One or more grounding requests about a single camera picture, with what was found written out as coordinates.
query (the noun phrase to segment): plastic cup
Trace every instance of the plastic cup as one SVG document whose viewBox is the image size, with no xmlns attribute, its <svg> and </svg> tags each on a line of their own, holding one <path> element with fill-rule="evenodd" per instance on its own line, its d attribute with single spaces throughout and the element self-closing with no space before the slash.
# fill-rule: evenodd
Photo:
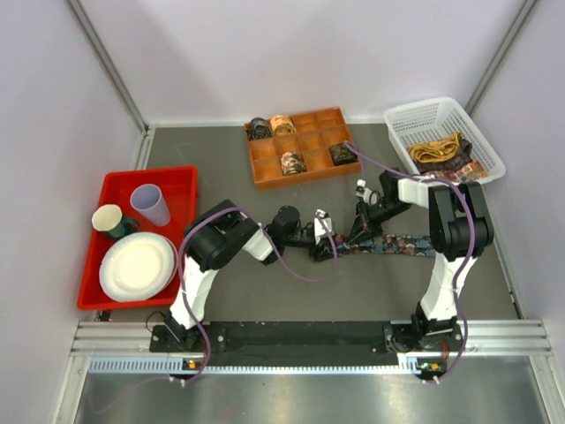
<svg viewBox="0 0 565 424">
<path fill-rule="evenodd" d="M 130 197 L 132 208 L 158 227 L 167 225 L 170 212 L 161 189 L 155 184 L 144 184 L 133 190 Z"/>
</svg>

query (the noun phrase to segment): patterned ribbon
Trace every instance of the patterned ribbon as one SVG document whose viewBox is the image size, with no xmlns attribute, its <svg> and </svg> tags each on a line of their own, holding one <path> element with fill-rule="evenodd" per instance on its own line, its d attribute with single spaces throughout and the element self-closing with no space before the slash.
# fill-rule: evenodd
<svg viewBox="0 0 565 424">
<path fill-rule="evenodd" d="M 335 236 L 339 257 L 346 254 L 406 254 L 428 258 L 435 257 L 435 250 L 429 236 L 387 234 L 355 245 L 348 245 L 344 240 L 344 236 Z"/>
<path fill-rule="evenodd" d="M 431 172 L 426 172 L 426 175 L 434 175 L 436 178 L 445 178 L 456 183 L 464 183 L 465 181 L 477 181 L 478 179 L 486 178 L 488 173 L 479 161 L 472 161 L 456 172 L 441 172 L 440 170 L 433 170 Z"/>
</svg>

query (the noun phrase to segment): white plate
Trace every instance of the white plate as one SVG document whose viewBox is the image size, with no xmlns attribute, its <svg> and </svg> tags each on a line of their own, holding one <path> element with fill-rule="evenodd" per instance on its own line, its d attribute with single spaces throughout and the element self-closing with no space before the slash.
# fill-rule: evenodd
<svg viewBox="0 0 565 424">
<path fill-rule="evenodd" d="M 177 251 L 168 238 L 136 232 L 121 238 L 102 259 L 100 284 L 117 302 L 146 300 L 175 275 Z"/>
</svg>

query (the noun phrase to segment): cable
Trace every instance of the cable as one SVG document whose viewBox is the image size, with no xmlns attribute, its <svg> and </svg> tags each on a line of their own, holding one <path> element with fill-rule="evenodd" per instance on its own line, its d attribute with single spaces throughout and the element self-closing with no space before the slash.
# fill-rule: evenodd
<svg viewBox="0 0 565 424">
<path fill-rule="evenodd" d="M 359 163 L 361 164 L 361 179 L 365 179 L 365 165 L 363 164 L 363 161 L 361 160 L 361 158 L 359 158 Z"/>
<path fill-rule="evenodd" d="M 463 211 L 465 213 L 465 217 L 467 218 L 467 223 L 469 224 L 469 247 L 467 248 L 467 253 L 465 254 L 465 258 L 463 259 L 461 266 L 457 269 L 456 273 L 453 275 L 453 280 L 451 281 L 451 286 L 453 288 L 453 300 L 454 300 L 454 303 L 456 305 L 456 311 L 459 315 L 461 315 L 461 319 L 463 320 L 463 340 L 461 342 L 461 346 L 459 347 L 459 351 L 457 351 L 456 357 L 453 359 L 453 362 L 451 363 L 451 367 L 448 368 L 448 370 L 445 372 L 445 374 L 443 374 L 441 377 L 438 378 L 438 382 L 441 382 L 441 381 L 445 380 L 448 375 L 451 374 L 452 370 L 459 363 L 459 360 L 461 359 L 461 357 L 463 356 L 463 352 L 465 351 L 465 346 L 467 345 L 467 337 L 468 337 L 468 334 L 469 334 L 469 323 L 467 322 L 467 317 L 465 316 L 463 308 L 461 307 L 461 302 L 459 301 L 459 296 L 457 295 L 457 278 L 461 275 L 461 273 L 463 272 L 463 269 L 465 268 L 467 263 L 469 263 L 469 261 L 471 260 L 471 257 L 473 255 L 473 249 L 475 248 L 475 236 L 476 236 L 475 225 L 474 225 L 474 222 L 472 220 L 472 215 L 471 215 L 471 210 L 469 209 L 469 205 L 467 205 L 467 201 L 465 200 L 465 197 L 463 196 L 461 191 L 457 188 L 457 186 L 455 184 L 453 184 L 452 181 L 449 181 L 448 179 L 444 179 L 444 178 L 421 179 L 421 178 L 415 177 L 413 175 L 404 174 L 403 172 L 401 172 L 399 170 L 393 170 L 392 168 L 388 167 L 387 165 L 373 160 L 369 156 L 363 155 L 361 152 L 356 150 L 348 141 L 345 141 L 344 144 L 351 152 L 356 154 L 361 159 L 364 159 L 364 160 L 368 161 L 369 163 L 372 163 L 373 165 L 376 165 L 376 166 L 382 168 L 383 170 L 387 170 L 388 172 L 395 174 L 398 177 L 408 178 L 408 179 L 411 179 L 413 181 L 419 181 L 419 182 L 423 182 L 423 183 L 427 183 L 427 184 L 440 182 L 440 183 L 443 183 L 443 184 L 449 186 L 449 188 L 451 188 L 453 193 L 455 193 L 457 199 L 461 203 L 461 206 L 463 206 Z"/>
<path fill-rule="evenodd" d="M 151 330 L 149 329 L 149 325 L 148 325 L 148 324 L 149 324 L 149 320 L 151 319 L 151 317 L 152 317 L 153 315 L 155 315 L 155 314 L 160 314 L 160 315 L 162 316 L 163 320 L 165 320 L 165 314 L 164 314 L 163 312 L 161 312 L 161 311 L 153 311 L 151 314 L 149 314 L 149 315 L 147 316 L 146 320 L 145 320 L 145 328 L 146 328 L 147 331 L 149 331 L 151 334 L 153 334 L 153 331 L 151 331 Z"/>
</svg>

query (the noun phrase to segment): green mug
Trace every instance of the green mug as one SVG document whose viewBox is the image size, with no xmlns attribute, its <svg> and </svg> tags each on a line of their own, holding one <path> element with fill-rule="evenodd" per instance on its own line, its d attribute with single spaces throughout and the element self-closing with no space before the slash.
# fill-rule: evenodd
<svg viewBox="0 0 565 424">
<path fill-rule="evenodd" d="M 118 205 L 103 205 L 92 215 L 92 226 L 113 240 L 132 234 L 139 228 L 136 219 L 128 218 Z"/>
</svg>

